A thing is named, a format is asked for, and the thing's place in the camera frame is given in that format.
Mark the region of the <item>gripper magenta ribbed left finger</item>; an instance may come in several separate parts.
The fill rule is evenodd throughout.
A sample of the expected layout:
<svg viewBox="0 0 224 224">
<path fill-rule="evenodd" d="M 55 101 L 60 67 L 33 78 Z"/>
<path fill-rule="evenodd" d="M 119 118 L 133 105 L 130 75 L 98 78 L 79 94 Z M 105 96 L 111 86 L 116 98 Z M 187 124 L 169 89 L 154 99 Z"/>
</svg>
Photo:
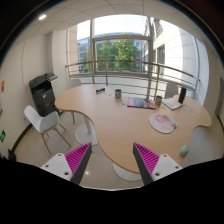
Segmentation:
<svg viewBox="0 0 224 224">
<path fill-rule="evenodd" d="M 92 153 L 92 144 L 84 144 L 63 154 L 57 153 L 41 168 L 76 185 L 79 185 Z"/>
</svg>

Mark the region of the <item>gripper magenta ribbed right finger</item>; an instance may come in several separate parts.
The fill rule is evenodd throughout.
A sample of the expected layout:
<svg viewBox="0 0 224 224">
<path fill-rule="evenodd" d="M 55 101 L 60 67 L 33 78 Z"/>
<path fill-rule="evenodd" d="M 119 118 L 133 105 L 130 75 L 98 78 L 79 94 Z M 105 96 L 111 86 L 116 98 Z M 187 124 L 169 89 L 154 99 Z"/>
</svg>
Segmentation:
<svg viewBox="0 0 224 224">
<path fill-rule="evenodd" d="M 133 144 L 133 154 L 145 185 L 182 169 L 168 154 L 159 155 L 137 143 Z"/>
</svg>

